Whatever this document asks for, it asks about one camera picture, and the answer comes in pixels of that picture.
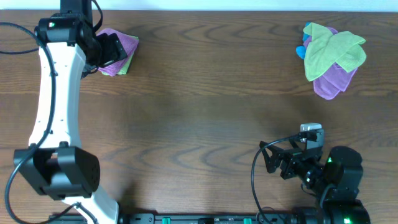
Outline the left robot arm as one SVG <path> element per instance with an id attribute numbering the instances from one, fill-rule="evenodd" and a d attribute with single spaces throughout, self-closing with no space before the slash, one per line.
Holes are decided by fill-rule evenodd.
<path id="1" fill-rule="evenodd" d="M 32 33 L 41 65 L 38 111 L 27 149 L 14 153 L 14 174 L 39 194 L 75 208 L 87 223 L 118 223 L 120 209 L 100 186 L 98 158 L 81 146 L 81 79 L 127 57 L 116 34 L 98 34 L 96 1 L 62 1 Z"/>

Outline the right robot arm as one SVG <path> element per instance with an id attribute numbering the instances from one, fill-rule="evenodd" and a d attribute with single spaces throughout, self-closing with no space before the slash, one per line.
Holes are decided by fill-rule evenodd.
<path id="1" fill-rule="evenodd" d="M 322 164 L 324 137 L 320 124 L 307 123 L 298 134 L 285 138 L 291 149 L 278 147 L 281 139 L 260 142 L 256 154 L 264 157 L 267 172 L 280 169 L 284 180 L 298 177 L 302 191 L 315 198 L 315 206 L 286 214 L 259 208 L 259 223 L 370 223 L 369 213 L 357 198 L 363 176 L 360 153 L 336 146 Z"/>

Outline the crumpled purple cloth in pile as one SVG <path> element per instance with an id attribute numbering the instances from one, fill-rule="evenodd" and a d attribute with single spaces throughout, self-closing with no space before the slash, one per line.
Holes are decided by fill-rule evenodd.
<path id="1" fill-rule="evenodd" d="M 311 41 L 312 38 L 310 36 L 303 42 L 306 51 Z M 321 77 L 312 81 L 313 90 L 318 96 L 326 100 L 332 100 L 340 92 L 346 91 L 357 70 L 358 67 L 351 72 L 346 72 L 337 63 L 334 63 Z"/>

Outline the blue cloth in pile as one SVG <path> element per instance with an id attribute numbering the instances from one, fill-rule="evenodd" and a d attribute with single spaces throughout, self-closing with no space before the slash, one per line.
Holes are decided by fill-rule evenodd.
<path id="1" fill-rule="evenodd" d="M 310 36 L 306 33 L 303 34 L 303 42 L 305 42 Z M 305 58 L 305 53 L 306 53 L 306 48 L 304 45 L 300 45 L 298 47 L 296 47 L 296 54 L 301 58 L 304 59 Z"/>

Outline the crumpled green cloth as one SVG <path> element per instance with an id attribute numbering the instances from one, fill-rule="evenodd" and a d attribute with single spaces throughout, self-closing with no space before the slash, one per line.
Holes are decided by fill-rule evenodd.
<path id="1" fill-rule="evenodd" d="M 320 78 L 335 63 L 349 73 L 366 60 L 361 46 L 366 40 L 350 31 L 333 34 L 329 28 L 311 22 L 303 28 L 303 33 L 312 39 L 304 57 L 305 76 L 310 82 Z"/>

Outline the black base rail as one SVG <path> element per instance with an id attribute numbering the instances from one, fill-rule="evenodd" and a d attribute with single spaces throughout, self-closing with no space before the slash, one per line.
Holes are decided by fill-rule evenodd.
<path id="1" fill-rule="evenodd" d="M 316 218 L 291 213 L 267 213 L 265 221 L 260 215 L 154 215 L 136 213 L 122 215 L 116 223 L 125 224 L 304 224 L 317 223 Z"/>

